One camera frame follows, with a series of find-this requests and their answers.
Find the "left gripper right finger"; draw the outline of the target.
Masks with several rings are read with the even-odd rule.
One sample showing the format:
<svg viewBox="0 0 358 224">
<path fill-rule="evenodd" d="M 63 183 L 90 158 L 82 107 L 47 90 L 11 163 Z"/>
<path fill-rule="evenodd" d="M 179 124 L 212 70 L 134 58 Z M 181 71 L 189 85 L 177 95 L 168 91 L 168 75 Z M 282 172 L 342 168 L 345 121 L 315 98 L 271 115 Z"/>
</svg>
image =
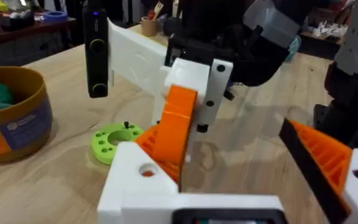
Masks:
<svg viewBox="0 0 358 224">
<path fill-rule="evenodd" d="M 291 119 L 280 139 L 321 207 L 328 223 L 358 223 L 358 141 L 355 147 Z"/>
</svg>

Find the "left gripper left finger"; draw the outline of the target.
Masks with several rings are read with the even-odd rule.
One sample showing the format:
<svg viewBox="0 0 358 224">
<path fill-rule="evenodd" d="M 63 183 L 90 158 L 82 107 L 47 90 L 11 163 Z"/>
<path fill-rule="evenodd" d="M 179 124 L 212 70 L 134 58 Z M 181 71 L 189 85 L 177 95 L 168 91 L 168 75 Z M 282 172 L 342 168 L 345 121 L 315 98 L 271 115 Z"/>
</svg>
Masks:
<svg viewBox="0 0 358 224">
<path fill-rule="evenodd" d="M 124 197 L 176 194 L 177 183 L 135 142 L 121 142 L 97 207 L 98 223 L 123 223 Z"/>
</svg>

